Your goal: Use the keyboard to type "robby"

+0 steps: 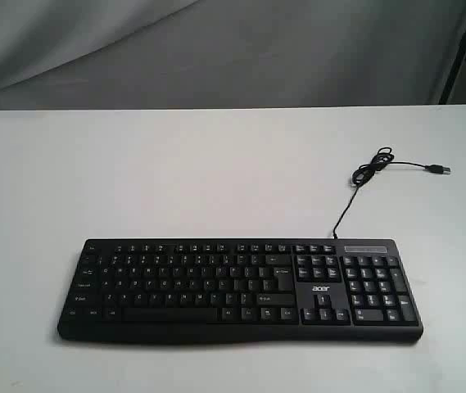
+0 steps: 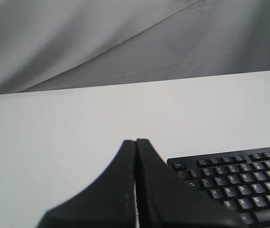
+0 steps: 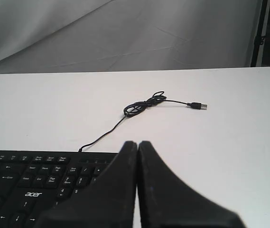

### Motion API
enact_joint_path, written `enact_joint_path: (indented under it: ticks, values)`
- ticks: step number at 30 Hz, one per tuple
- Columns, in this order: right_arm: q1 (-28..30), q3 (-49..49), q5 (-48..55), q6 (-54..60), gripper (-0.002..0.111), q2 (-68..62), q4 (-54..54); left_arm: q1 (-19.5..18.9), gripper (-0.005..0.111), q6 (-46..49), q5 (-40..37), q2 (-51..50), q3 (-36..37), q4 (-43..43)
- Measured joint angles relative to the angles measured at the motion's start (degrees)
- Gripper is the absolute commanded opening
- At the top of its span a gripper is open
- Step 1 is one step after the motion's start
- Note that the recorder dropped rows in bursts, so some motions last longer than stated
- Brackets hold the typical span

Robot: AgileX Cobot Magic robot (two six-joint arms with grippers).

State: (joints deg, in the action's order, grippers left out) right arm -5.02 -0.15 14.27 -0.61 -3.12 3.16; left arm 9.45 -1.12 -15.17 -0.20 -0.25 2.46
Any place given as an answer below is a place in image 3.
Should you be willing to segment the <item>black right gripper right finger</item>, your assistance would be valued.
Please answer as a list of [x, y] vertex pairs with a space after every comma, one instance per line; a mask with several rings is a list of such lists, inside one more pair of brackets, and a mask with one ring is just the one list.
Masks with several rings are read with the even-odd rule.
[[240, 217], [186, 185], [149, 141], [139, 144], [137, 186], [143, 228], [243, 228]]

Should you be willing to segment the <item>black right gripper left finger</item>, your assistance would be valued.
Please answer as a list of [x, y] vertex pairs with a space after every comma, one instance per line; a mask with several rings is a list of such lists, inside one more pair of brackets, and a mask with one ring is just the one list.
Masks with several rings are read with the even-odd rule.
[[123, 144], [96, 181], [41, 213], [36, 228], [131, 228], [136, 196], [138, 146]]

